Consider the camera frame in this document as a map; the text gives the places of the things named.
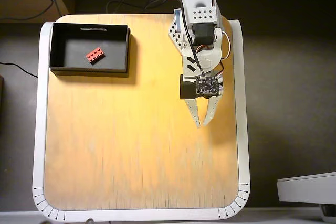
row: lego brick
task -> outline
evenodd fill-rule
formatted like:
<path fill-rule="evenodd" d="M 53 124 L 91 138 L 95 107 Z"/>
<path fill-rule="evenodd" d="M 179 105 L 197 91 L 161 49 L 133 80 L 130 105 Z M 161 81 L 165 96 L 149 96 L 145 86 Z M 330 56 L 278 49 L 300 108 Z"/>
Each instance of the lego brick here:
<path fill-rule="evenodd" d="M 99 61 L 100 59 L 104 58 L 104 56 L 105 56 L 105 54 L 101 50 L 101 48 L 97 47 L 95 50 L 93 50 L 92 52 L 88 53 L 86 55 L 86 58 L 88 59 L 88 61 L 91 64 L 95 64 L 97 61 Z"/>

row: wooden table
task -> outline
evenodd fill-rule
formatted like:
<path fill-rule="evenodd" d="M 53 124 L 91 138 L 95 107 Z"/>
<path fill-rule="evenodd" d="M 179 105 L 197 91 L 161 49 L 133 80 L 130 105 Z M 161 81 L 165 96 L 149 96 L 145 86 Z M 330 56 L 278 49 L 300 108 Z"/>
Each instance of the wooden table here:
<path fill-rule="evenodd" d="M 43 182 L 37 179 L 34 185 L 33 180 L 33 194 L 39 195 L 35 202 L 42 201 L 37 207 L 45 208 L 46 215 L 79 221 L 83 216 L 70 216 L 98 210 L 103 216 L 112 213 L 100 220 L 218 219 L 234 215 L 245 205 L 249 172 L 239 35 L 234 38 L 230 23 L 223 18 L 233 42 L 230 57 L 223 61 L 225 91 L 214 119 L 198 129 L 179 99 L 182 59 L 167 35 L 172 18 L 168 14 L 68 15 L 57 21 L 127 24 L 132 34 L 130 75 L 56 76 L 41 70 L 49 77 L 45 159 Z M 227 50 L 223 40 L 224 55 Z M 242 82 L 239 88 L 237 76 Z M 200 118 L 206 105 L 206 99 L 198 100 Z M 239 157 L 242 148 L 244 154 Z M 135 214 L 125 218 L 125 213 L 116 215 L 123 211 L 117 209 L 141 210 L 124 210 Z M 179 212 L 172 214 L 172 209 Z M 146 210 L 156 211 L 155 215 Z M 88 217 L 98 221 L 101 215 Z"/>

